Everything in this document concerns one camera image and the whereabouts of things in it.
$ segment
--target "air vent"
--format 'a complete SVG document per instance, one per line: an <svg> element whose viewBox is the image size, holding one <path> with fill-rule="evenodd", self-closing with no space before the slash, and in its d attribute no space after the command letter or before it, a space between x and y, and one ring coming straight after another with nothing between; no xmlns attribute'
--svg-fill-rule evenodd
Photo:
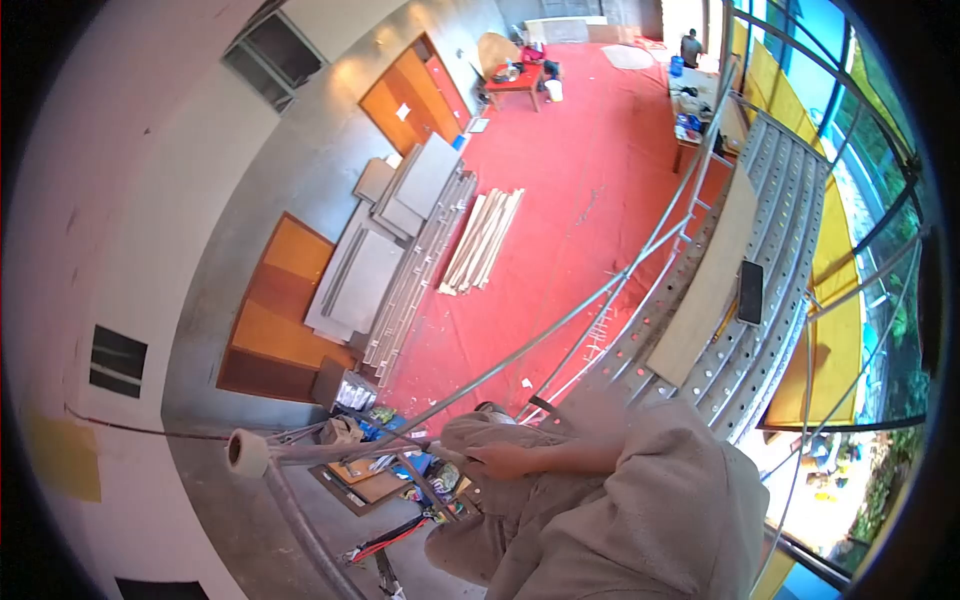
<svg viewBox="0 0 960 600"><path fill-rule="evenodd" d="M95 325L90 383L124 396L140 397L147 345Z"/></svg>

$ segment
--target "red wire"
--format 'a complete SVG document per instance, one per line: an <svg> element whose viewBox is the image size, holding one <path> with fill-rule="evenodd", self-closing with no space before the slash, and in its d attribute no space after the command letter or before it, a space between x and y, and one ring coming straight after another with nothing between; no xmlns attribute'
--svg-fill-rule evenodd
<svg viewBox="0 0 960 600"><path fill-rule="evenodd" d="M428 520L428 519L425 518L425 519L422 520L421 522L417 523L417 525L415 525L415 526L413 527L413 529L410 529L410 530L408 530L408 531L403 532L402 534L400 534L399 536L396 536L396 537L393 538L392 540L385 540L385 541L382 541L382 542L380 542L380 543L376 543L376 544L370 546L369 548L364 548L364 550L363 550L360 554L358 554L358 555L356 555L355 557L353 557L350 561L351 561L352 563L356 563L356 562L358 562L358 561L362 561L363 559L367 558L368 556L370 556L370 555L372 555L372 554L375 554L378 550L382 550L382 549L386 548L387 546L389 546L390 544L394 543L395 541L403 540L404 538L406 538L407 536L409 536L410 534L414 533L414 532L417 531L419 528L421 528L421 527L423 526L423 523L425 523L427 520Z"/></svg>

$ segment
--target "yellow tarp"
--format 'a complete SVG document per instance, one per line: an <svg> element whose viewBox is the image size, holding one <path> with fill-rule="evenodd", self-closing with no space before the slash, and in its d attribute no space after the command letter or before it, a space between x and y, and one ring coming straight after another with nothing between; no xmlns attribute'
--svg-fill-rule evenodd
<svg viewBox="0 0 960 600"><path fill-rule="evenodd" d="M732 48L741 57L744 55L746 40L746 27L735 23ZM824 153L820 140L816 139L816 126L810 120L786 76L779 71L777 61L759 40L755 41L751 50L750 65L745 77L743 96L747 101L764 108L801 139L812 142L811 145L818 152ZM823 215L817 225L820 226L820 233L812 264L809 265L812 268L810 285L817 301L827 304L859 283L856 266L852 261L848 261L839 269L836 268L837 264L851 256L852 246L847 229L847 216L833 175L827 179ZM812 329L815 370L810 421L819 423L860 373L863 325L860 321L859 302L852 300L837 307L817 321ZM797 344L786 374L770 402L766 424L800 425L803 423L805 382L804 338ZM853 423L853 405L854 394L850 394L829 423L838 425Z"/></svg>

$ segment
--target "pile of wooden sticks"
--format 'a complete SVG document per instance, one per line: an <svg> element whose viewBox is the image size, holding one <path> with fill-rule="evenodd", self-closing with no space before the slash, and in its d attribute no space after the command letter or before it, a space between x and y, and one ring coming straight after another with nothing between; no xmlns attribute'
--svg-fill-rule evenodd
<svg viewBox="0 0 960 600"><path fill-rule="evenodd" d="M477 196L467 228L438 288L440 293L456 296L468 293L471 287L482 290L487 285L521 198L523 188L512 194L494 188L486 196Z"/></svg>

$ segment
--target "smartphone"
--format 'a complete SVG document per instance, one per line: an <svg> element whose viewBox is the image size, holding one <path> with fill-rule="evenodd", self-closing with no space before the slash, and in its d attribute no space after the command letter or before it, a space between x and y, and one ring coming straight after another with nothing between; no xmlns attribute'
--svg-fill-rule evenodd
<svg viewBox="0 0 960 600"><path fill-rule="evenodd" d="M736 319L759 325L763 318L763 267L744 260L740 263L739 289L736 295Z"/></svg>

